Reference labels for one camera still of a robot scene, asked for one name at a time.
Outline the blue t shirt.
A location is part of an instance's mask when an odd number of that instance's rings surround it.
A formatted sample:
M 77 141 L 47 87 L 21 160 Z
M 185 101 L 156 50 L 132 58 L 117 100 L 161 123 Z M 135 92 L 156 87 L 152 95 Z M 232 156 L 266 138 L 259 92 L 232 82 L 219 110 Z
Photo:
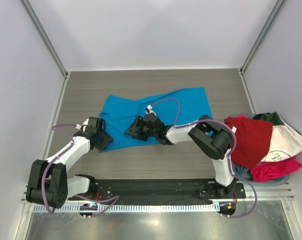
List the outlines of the blue t shirt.
M 183 125 L 198 120 L 202 115 L 213 116 L 203 87 L 183 88 L 138 100 L 110 95 L 99 115 L 106 122 L 106 132 L 113 138 L 104 151 L 157 145 L 159 142 L 154 137 L 142 141 L 125 134 L 135 118 L 145 116 L 145 108 L 152 104 L 156 104 L 153 110 L 166 125 L 172 125 L 174 120 L 177 120 L 177 125 Z

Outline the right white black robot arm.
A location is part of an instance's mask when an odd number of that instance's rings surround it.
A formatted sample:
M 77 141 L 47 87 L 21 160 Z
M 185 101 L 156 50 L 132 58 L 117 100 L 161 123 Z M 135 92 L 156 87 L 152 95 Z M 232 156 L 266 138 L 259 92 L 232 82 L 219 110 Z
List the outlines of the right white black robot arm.
M 165 125 L 151 112 L 144 117 L 137 116 L 125 134 L 142 141 L 154 137 L 162 145 L 195 143 L 213 162 L 215 170 L 213 191 L 222 198 L 234 192 L 236 179 L 230 155 L 234 148 L 231 144 L 235 143 L 235 135 L 231 129 L 208 115 L 184 125 Z

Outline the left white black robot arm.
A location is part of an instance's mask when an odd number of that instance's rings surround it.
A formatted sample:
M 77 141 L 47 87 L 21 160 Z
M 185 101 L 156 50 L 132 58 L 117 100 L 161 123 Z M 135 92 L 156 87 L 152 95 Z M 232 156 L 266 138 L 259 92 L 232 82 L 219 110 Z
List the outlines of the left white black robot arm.
M 82 125 L 76 124 L 77 132 L 70 136 L 69 143 L 56 154 L 44 160 L 35 160 L 31 165 L 26 201 L 45 206 L 48 212 L 61 208 L 69 198 L 95 197 L 97 186 L 95 178 L 78 174 L 67 176 L 70 168 L 93 149 L 104 151 L 113 143 L 106 132 L 106 121 L 89 117 Z

